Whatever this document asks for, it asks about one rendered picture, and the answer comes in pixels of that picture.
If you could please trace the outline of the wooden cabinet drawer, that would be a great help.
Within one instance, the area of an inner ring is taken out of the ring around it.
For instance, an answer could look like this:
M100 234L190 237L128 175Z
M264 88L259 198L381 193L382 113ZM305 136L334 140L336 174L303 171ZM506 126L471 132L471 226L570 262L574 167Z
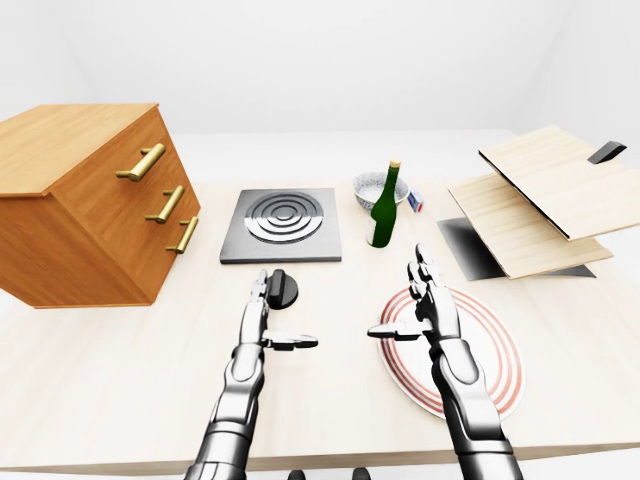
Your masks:
M92 233L113 241L118 217L129 197L125 182L130 181L117 178L116 172L130 170L142 158L140 150L157 143L163 144L166 152L144 178L186 175L160 112L153 107L57 181L52 193Z
M164 190L178 185L185 188L176 208L164 224L147 221L146 214L157 214L168 197ZM169 272L177 254L165 247L175 245L185 229L179 222L189 220L199 212L200 205L188 177L169 175L153 180L145 177L138 183L126 181L129 197L118 217L114 231L116 258L135 285L140 299L152 303Z
M83 218L131 276L170 268L200 204L173 144L133 149L92 175Z

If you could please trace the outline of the green glass bottle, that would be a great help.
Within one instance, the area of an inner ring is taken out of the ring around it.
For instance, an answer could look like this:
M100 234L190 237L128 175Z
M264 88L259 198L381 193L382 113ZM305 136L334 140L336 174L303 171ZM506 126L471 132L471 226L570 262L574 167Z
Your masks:
M390 161L384 188L371 210L367 241L374 248L386 247L392 236L397 215L395 187L400 166L399 160Z

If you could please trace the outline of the black block on tray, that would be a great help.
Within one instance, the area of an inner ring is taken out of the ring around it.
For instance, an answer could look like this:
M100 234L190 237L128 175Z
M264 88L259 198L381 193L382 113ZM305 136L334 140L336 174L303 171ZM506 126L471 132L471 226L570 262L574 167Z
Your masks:
M622 153L627 149L627 146L617 142L617 141L608 141L602 147L600 147L597 151L595 151L589 158L588 161L593 165L598 165L601 163L608 162Z

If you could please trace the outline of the wooden cabinet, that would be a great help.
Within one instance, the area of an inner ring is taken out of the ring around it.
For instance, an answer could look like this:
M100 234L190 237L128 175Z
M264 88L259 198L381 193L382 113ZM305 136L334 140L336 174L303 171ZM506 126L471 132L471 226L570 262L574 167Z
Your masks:
M149 305L52 187L153 107L41 105L0 122L0 289L36 308Z

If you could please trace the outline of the pale wooden slat tray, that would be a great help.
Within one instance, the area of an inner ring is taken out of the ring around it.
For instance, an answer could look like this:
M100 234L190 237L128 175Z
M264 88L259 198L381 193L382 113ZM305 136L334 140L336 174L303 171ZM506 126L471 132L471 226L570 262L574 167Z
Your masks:
M556 125L479 150L491 173L448 191L509 279L612 257L597 238L640 226L640 170Z

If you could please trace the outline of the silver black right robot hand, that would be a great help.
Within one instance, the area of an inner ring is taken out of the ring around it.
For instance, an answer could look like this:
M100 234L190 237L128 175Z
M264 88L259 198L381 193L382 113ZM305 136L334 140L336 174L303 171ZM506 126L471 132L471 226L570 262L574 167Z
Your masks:
M459 315L432 256L422 243L415 247L416 259L407 265L409 294L416 302L415 319L387 322L371 327L367 335L377 339L415 341L424 336L435 342L460 338Z

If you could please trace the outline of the flat dark stove plate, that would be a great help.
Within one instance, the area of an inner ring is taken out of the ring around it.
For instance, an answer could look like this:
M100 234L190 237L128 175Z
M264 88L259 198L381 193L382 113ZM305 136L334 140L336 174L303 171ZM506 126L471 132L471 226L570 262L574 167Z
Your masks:
M332 188L241 191L219 255L222 264L341 259Z

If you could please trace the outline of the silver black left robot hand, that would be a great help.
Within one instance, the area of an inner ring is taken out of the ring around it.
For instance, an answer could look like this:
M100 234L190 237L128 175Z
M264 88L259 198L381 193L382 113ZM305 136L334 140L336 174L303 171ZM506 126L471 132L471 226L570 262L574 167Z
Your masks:
M271 310L274 310L269 307L266 301L267 280L271 275L266 270L262 270L252 285L250 300L246 304L242 316L239 343L256 344L261 348L270 348L276 351L317 347L319 341L313 336L268 329L268 315Z

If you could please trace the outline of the round black stove knob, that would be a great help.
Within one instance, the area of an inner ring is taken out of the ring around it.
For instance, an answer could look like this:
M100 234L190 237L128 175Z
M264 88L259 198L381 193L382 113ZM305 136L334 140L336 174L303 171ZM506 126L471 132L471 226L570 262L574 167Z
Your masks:
M295 279L283 269L276 269L267 280L266 301L271 309L283 310L298 298L299 290Z

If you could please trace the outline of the patterned white bowl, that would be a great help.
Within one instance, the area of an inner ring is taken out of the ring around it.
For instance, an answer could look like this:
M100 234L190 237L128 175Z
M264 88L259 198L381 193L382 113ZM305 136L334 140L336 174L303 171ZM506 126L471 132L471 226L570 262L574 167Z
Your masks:
M367 211L371 211L380 198L386 184L385 172L366 172L358 175L352 182L358 203ZM394 190L395 204L400 205L409 196L409 186L398 178Z

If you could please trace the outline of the white plate with red rings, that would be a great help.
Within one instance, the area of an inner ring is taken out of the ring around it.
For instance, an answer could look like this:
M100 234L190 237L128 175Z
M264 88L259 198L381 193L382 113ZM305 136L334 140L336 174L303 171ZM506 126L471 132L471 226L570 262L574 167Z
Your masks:
M476 297L453 289L462 338L468 342L475 360L482 367L488 394L505 419L518 407L525 390L526 375L519 349L506 325ZM431 374L430 344L421 337L415 341L382 339L382 360L399 388L416 404L444 417L443 404Z

